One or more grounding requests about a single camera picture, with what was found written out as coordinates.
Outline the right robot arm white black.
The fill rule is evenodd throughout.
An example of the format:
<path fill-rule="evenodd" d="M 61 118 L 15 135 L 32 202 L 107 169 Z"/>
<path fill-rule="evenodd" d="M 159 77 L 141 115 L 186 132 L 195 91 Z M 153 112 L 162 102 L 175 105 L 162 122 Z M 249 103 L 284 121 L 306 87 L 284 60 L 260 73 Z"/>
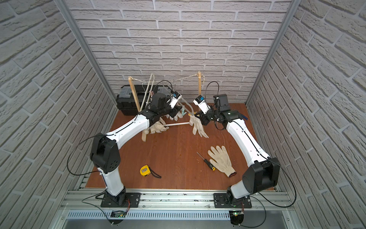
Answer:
<path fill-rule="evenodd" d="M 203 96 L 198 96 L 194 104 L 200 108 L 196 114 L 203 125 L 211 121 L 221 123 L 234 138 L 242 151 L 248 169 L 241 181 L 227 190 L 227 201 L 235 205 L 240 199 L 251 194 L 275 187 L 278 183 L 280 163 L 276 157 L 271 158 L 256 142 L 248 130 L 244 118 L 237 110 L 232 110 L 227 95 L 214 96 L 214 105 L 209 106 Z"/>

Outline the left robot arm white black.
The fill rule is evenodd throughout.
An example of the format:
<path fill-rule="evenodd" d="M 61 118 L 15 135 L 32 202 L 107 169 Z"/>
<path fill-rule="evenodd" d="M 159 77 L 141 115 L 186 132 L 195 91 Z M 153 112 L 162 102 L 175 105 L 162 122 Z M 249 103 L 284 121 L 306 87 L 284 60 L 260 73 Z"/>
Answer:
<path fill-rule="evenodd" d="M 146 109 L 128 123 L 106 134 L 99 133 L 93 138 L 90 159 L 103 177 L 106 196 L 118 206 L 126 202 L 126 189 L 121 182 L 119 149 L 138 133 L 152 127 L 162 116 L 175 115 L 182 109 L 177 103 L 182 95 L 177 91 L 171 96 L 156 93 Z"/>

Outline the white glove yellow cuff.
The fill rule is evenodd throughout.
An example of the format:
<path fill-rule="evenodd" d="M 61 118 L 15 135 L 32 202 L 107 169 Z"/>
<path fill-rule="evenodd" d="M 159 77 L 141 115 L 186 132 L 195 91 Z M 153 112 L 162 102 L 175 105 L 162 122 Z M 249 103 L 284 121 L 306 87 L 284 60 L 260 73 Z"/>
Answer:
<path fill-rule="evenodd" d="M 203 125 L 201 123 L 201 120 L 194 115 L 190 115 L 189 125 L 193 127 L 193 134 L 196 135 L 199 134 L 200 137 L 209 138 L 209 136 L 206 134 Z"/>
<path fill-rule="evenodd" d="M 183 115 L 182 115 L 181 111 L 178 111 L 178 113 L 174 117 L 171 117 L 169 114 L 167 114 L 165 117 L 169 118 L 170 120 L 177 121 L 179 118 L 183 118 Z"/>

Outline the white plastic clip hanger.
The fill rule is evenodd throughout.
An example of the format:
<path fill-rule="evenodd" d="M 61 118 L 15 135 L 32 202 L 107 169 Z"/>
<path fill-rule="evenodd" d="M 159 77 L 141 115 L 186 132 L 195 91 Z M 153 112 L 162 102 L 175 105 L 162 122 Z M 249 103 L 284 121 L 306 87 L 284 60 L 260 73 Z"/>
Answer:
<path fill-rule="evenodd" d="M 140 107 L 140 111 L 142 111 L 144 108 L 147 107 L 147 104 L 150 100 L 152 91 L 153 91 L 153 85 L 154 85 L 154 81 L 155 81 L 155 76 L 153 73 L 151 73 L 149 81 L 147 83 L 146 89 L 145 89 L 145 94 L 144 94 L 144 98 L 143 101 L 141 103 L 141 107 Z"/>

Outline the wooden drying rack frame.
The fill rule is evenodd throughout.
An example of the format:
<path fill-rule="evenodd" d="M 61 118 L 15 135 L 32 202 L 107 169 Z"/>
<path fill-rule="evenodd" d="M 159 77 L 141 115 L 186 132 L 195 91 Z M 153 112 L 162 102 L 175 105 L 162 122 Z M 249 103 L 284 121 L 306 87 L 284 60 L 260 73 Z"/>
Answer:
<path fill-rule="evenodd" d="M 198 71 L 194 75 L 180 78 L 180 79 L 178 79 L 178 81 L 183 81 L 184 79 L 187 79 L 187 78 L 190 78 L 190 77 L 195 77 L 195 76 L 198 77 L 198 92 L 199 92 L 199 94 L 201 94 L 202 93 L 202 84 L 205 82 L 205 76 L 202 75 L 202 73 L 200 71 Z M 134 85 L 134 82 L 133 82 L 134 80 L 139 81 L 139 82 L 142 82 L 142 83 L 144 83 L 144 81 L 138 80 L 138 79 L 134 79 L 131 76 L 128 77 L 128 82 L 129 82 L 129 85 L 130 85 L 130 88 L 131 88 L 131 91 L 132 91 L 132 95 L 133 95 L 133 98 L 134 98 L 134 101 L 135 101 L 137 110 L 140 112 L 141 104 L 140 104 L 139 99 L 138 99 L 138 96 L 137 96 L 137 92 L 136 92 L 135 85 Z"/>

